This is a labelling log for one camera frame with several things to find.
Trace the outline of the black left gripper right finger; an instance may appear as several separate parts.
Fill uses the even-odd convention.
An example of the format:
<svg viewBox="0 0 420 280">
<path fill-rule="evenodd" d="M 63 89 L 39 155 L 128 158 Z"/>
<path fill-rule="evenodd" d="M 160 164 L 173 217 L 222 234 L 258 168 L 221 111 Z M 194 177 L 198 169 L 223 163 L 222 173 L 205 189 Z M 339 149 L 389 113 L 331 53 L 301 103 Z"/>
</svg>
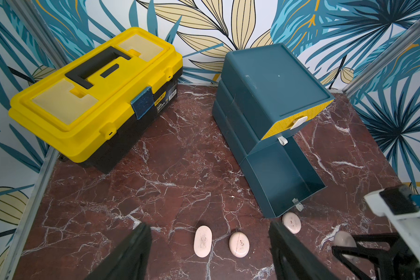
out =
<svg viewBox="0 0 420 280">
<path fill-rule="evenodd" d="M 268 234 L 278 280 L 337 279 L 282 223 L 272 221 Z"/>
</svg>

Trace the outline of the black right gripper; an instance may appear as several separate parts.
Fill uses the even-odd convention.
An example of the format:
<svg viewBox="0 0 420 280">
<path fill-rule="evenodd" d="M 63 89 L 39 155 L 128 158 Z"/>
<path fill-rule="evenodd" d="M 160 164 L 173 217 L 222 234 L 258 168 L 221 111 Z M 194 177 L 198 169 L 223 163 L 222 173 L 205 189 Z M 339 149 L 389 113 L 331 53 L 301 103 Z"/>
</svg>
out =
<svg viewBox="0 0 420 280">
<path fill-rule="evenodd" d="M 353 263 L 354 258 L 370 261 L 377 280 L 420 280 L 420 262 L 398 233 L 353 235 L 354 247 L 333 246 L 332 254 L 358 279 L 370 277 Z M 388 250 L 367 248 L 365 242 L 387 243 Z"/>
</svg>

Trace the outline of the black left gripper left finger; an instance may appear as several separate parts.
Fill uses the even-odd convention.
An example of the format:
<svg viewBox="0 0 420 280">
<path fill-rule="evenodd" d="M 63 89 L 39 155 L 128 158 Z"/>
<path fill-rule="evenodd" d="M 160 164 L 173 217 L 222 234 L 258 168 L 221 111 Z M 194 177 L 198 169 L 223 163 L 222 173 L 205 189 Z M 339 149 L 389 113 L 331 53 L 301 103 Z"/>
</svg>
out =
<svg viewBox="0 0 420 280">
<path fill-rule="evenodd" d="M 115 249 L 96 267 L 87 280 L 143 280 L 151 252 L 151 228 L 139 224 Z"/>
</svg>

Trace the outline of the pink oval earphone case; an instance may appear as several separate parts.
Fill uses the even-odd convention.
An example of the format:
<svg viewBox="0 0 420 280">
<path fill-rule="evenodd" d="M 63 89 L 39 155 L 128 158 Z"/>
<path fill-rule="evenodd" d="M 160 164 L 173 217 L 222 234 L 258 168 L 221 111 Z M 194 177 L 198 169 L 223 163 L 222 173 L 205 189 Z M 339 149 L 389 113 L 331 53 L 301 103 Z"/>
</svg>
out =
<svg viewBox="0 0 420 280">
<path fill-rule="evenodd" d="M 194 252 L 197 257 L 204 258 L 210 254 L 212 247 L 212 231 L 208 226 L 200 226 L 194 237 Z"/>
</svg>

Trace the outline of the teal bottom drawer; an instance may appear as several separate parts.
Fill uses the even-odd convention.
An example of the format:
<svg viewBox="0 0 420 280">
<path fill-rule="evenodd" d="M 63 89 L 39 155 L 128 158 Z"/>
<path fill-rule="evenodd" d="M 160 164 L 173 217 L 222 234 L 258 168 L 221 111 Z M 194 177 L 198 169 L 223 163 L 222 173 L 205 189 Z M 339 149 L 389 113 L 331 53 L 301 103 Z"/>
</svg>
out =
<svg viewBox="0 0 420 280">
<path fill-rule="evenodd" d="M 271 146 L 241 162 L 241 170 L 267 219 L 277 218 L 326 186 L 294 138 Z"/>
</svg>

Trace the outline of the teal drawer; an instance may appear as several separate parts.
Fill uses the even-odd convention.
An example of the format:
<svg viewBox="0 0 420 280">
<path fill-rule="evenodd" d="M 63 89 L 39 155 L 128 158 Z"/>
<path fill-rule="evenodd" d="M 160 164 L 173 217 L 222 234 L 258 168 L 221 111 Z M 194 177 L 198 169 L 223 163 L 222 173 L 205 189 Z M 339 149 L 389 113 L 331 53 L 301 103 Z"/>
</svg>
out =
<svg viewBox="0 0 420 280">
<path fill-rule="evenodd" d="M 256 152 L 260 152 L 260 151 L 265 150 L 266 148 L 269 148 L 271 146 L 283 147 L 286 144 L 288 144 L 291 141 L 292 138 L 293 138 L 292 135 L 277 134 L 277 135 L 273 135 L 271 137 L 268 137 L 264 140 L 260 140 L 253 147 L 253 149 L 248 153 L 248 155 L 252 155 Z"/>
<path fill-rule="evenodd" d="M 277 218 L 326 186 L 294 138 L 271 146 L 241 162 L 241 170 L 267 219 Z"/>
</svg>

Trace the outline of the yellow top drawer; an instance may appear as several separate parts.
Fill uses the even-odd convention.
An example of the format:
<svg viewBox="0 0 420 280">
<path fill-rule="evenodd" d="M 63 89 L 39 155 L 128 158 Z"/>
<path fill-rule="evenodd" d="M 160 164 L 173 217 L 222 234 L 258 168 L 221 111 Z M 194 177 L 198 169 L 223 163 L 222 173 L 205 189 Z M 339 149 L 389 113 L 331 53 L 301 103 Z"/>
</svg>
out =
<svg viewBox="0 0 420 280">
<path fill-rule="evenodd" d="M 262 137 L 262 140 L 265 140 L 271 136 L 276 134 L 282 133 L 286 130 L 293 130 L 298 128 L 303 123 L 312 120 L 315 118 L 319 113 L 321 113 L 328 105 L 330 105 L 333 100 L 327 101 L 321 105 L 309 108 L 304 110 L 300 113 L 294 114 L 290 117 L 287 117 L 283 120 L 277 121 Z"/>
</svg>

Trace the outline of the teal drawer cabinet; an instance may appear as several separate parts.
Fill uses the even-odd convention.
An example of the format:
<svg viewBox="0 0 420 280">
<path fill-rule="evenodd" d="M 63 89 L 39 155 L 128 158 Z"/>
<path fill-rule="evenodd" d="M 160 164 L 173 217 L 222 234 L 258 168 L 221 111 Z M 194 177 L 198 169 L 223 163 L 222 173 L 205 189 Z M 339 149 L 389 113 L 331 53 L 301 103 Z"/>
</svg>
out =
<svg viewBox="0 0 420 280">
<path fill-rule="evenodd" d="M 213 115 L 241 163 L 277 121 L 330 100 L 333 95 L 278 43 L 227 53 Z M 279 134 L 294 135 L 309 121 Z"/>
</svg>

